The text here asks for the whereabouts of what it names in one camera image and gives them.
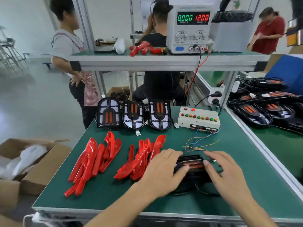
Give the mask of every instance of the red wire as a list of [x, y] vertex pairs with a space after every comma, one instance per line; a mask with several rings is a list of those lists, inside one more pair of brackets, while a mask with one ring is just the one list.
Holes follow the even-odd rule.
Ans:
[[190, 89], [190, 87], [191, 87], [191, 84], [192, 84], [192, 82], [194, 82], [194, 79], [195, 79], [195, 77], [196, 77], [196, 74], [197, 74], [197, 72], [198, 72], [198, 69], [207, 61], [207, 59], [208, 59], [208, 57], [209, 57], [209, 50], [207, 49], [207, 48], [205, 48], [206, 50], [207, 50], [207, 58], [205, 59], [205, 61], [200, 65], [200, 61], [201, 61], [201, 50], [200, 50], [200, 60], [199, 60], [199, 64], [198, 64], [198, 67], [197, 67], [197, 69], [196, 69], [196, 72], [195, 72], [195, 74], [194, 74], [194, 77], [192, 78], [192, 81], [191, 81], [191, 83], [190, 83], [190, 85], [189, 85], [189, 87], [188, 87], [188, 89], [186, 90], [186, 92], [185, 92], [185, 95], [186, 95], [186, 93], [188, 92], [188, 90]]

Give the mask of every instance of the black pants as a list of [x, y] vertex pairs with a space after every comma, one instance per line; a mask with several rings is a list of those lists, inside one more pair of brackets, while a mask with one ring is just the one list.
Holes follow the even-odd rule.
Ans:
[[185, 91], [180, 85], [178, 85], [178, 87], [175, 91], [161, 94], [161, 97], [150, 96], [146, 93], [146, 89], [143, 84], [134, 91], [134, 94], [132, 95], [132, 100], [134, 102], [142, 102], [144, 99], [153, 99], [153, 100], [155, 100], [155, 99], [159, 99], [159, 100], [175, 99], [176, 105], [182, 106], [184, 104], [184, 96], [185, 96]]
[[72, 86], [71, 83], [69, 83], [69, 90], [71, 91], [71, 94], [80, 104], [82, 110], [83, 124], [85, 126], [85, 129], [87, 129], [94, 120], [95, 115], [98, 111], [98, 107], [84, 106], [84, 87], [85, 84], [82, 81], [79, 83], [78, 87], [76, 87], [76, 85]]

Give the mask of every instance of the woman in red shirt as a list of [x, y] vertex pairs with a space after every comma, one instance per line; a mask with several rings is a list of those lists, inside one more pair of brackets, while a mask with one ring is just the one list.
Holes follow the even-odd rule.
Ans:
[[262, 22], [259, 24], [248, 50], [269, 55], [276, 51], [278, 41], [284, 35], [285, 21], [272, 7], [264, 9], [259, 18]]

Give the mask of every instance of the red shirt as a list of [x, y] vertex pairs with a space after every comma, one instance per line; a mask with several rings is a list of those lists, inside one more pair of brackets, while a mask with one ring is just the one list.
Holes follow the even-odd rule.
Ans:
[[[285, 21], [282, 17], [277, 16], [276, 19], [268, 24], [261, 22], [255, 32], [255, 35], [262, 33], [264, 36], [281, 34], [285, 31]], [[279, 39], [259, 39], [253, 45], [252, 51], [263, 54], [271, 54], [276, 51]]]

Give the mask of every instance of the white mouse-shaped object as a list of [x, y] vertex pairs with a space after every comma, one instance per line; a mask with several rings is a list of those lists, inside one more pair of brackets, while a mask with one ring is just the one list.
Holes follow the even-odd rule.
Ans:
[[120, 38], [119, 40], [116, 41], [116, 43], [114, 45], [114, 50], [119, 55], [122, 55], [125, 53], [125, 40], [123, 38]]

